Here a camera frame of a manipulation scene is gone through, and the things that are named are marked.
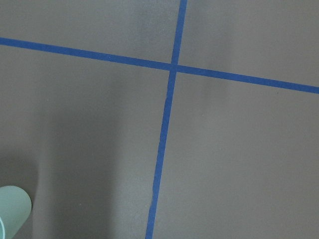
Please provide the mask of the green cup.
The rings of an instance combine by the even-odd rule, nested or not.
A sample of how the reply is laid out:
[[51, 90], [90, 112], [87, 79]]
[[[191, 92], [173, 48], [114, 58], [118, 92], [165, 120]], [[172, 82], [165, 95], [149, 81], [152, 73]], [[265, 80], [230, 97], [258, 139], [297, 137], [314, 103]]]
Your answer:
[[20, 187], [0, 188], [0, 238], [12, 239], [28, 219], [32, 208], [29, 195]]

